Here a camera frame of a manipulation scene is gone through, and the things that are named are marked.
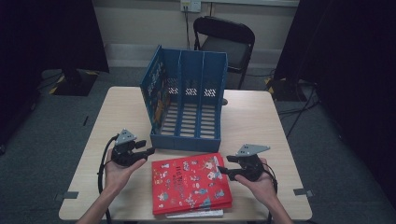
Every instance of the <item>gray carpet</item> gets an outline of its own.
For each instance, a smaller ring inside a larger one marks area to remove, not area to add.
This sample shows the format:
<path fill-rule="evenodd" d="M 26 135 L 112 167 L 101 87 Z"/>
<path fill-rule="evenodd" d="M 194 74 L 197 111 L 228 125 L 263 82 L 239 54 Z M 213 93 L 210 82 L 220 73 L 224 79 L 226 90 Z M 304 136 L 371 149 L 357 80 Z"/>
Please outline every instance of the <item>gray carpet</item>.
<path fill-rule="evenodd" d="M 107 90 L 137 86 L 144 72 L 145 68 L 111 68 L 109 74 L 100 74 L 87 97 L 50 95 L 52 85 L 40 90 L 35 110 L 0 157 L 0 223 L 67 223 L 59 219 L 62 202 L 55 199 L 68 189 Z M 254 76 L 270 72 L 250 69 L 253 76 L 246 77 L 243 89 L 264 91 L 264 77 Z M 43 73 L 50 78 L 42 86 L 58 73 Z M 234 88 L 237 79 L 238 75 L 229 75 L 228 89 Z M 304 87 L 304 92 L 308 96 L 310 87 Z M 303 106 L 302 102 L 276 102 L 279 112 Z M 285 133 L 296 116 L 280 116 Z M 313 221 L 396 223 L 395 210 L 365 165 L 340 141 L 333 120 L 321 105 L 301 115 L 289 143 L 304 187 L 315 193 L 309 198 Z"/>

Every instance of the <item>black chair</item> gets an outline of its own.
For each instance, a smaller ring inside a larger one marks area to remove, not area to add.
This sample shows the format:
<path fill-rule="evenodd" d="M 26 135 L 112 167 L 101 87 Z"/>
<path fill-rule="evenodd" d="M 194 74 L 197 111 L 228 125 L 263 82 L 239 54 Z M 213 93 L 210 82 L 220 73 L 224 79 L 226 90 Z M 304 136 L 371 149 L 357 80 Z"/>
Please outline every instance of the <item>black chair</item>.
<path fill-rule="evenodd" d="M 228 72 L 241 74 L 238 90 L 244 82 L 255 35 L 245 24 L 215 17 L 200 17 L 194 21 L 195 50 L 226 52 Z M 206 35 L 201 46 L 198 34 Z"/>

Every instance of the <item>blue plastic basket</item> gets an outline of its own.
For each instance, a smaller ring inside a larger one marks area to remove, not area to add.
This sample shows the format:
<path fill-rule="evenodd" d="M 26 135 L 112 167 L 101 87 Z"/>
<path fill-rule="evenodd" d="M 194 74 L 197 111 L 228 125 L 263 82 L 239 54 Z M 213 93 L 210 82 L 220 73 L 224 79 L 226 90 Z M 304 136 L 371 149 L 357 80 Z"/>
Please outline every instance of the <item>blue plastic basket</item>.
<path fill-rule="evenodd" d="M 227 55 L 159 46 L 140 83 L 156 148 L 217 152 Z"/>

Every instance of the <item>light wood tabletop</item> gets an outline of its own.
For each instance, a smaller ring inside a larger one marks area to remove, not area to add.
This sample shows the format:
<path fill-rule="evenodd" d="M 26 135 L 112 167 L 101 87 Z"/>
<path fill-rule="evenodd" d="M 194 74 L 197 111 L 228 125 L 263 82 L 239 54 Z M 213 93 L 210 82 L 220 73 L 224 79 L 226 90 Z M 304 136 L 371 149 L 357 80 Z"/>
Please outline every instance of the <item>light wood tabletop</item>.
<path fill-rule="evenodd" d="M 266 91 L 224 92 L 228 104 L 221 112 L 221 144 L 219 153 L 227 168 L 240 168 L 227 162 L 244 144 L 269 146 L 259 157 L 268 160 L 278 181 L 278 197 L 293 220 L 308 220 L 312 211 L 305 195 L 294 194 L 302 189 L 289 144 L 285 137 L 270 93 Z M 68 191 L 78 192 L 76 199 L 64 199 L 59 216 L 63 220 L 77 220 L 99 196 L 97 172 L 108 140 L 126 128 L 137 136 L 137 141 L 149 139 L 150 122 L 142 93 L 136 87 L 110 88 L 93 126 L 91 136 L 81 156 Z M 180 150 L 156 149 L 148 161 L 130 178 L 127 186 L 110 205 L 113 220 L 165 221 L 165 216 L 152 215 L 151 162 L 202 154 Z M 224 209 L 221 218 L 199 218 L 200 221 L 265 220 L 268 210 L 251 191 L 236 181 L 230 181 L 233 207 Z"/>

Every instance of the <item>red book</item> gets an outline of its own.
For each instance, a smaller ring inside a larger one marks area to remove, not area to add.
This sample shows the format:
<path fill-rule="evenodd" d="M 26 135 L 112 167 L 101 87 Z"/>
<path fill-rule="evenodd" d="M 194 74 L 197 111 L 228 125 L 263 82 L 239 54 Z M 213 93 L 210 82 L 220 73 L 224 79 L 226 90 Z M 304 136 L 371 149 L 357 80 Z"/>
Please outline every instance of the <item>red book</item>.
<path fill-rule="evenodd" d="M 220 209 L 232 206 L 233 197 L 219 153 L 153 161 L 153 215 Z"/>

